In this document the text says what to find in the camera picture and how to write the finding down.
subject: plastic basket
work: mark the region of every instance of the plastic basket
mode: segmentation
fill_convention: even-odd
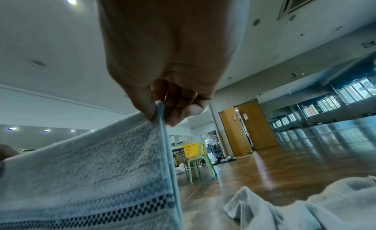
[[[192,143],[183,146],[184,154],[187,159],[199,156],[200,143]]]

